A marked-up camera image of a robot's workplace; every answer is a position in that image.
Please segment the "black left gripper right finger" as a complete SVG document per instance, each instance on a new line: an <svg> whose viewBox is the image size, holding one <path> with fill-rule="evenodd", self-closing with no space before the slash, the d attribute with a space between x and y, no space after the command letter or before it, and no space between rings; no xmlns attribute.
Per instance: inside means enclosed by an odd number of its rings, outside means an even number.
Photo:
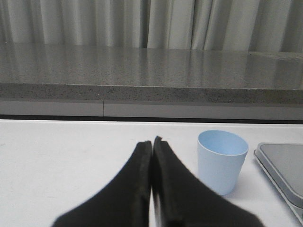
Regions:
<svg viewBox="0 0 303 227"><path fill-rule="evenodd" d="M152 194L159 227L261 227L252 213L200 182L156 137L152 155Z"/></svg>

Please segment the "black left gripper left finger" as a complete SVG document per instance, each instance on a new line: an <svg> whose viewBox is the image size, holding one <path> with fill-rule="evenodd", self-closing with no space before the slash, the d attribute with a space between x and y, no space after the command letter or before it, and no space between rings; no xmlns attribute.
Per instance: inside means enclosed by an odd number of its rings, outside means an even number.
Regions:
<svg viewBox="0 0 303 227"><path fill-rule="evenodd" d="M58 217L53 226L147 227L151 158L151 142L137 143L126 164L101 191Z"/></svg>

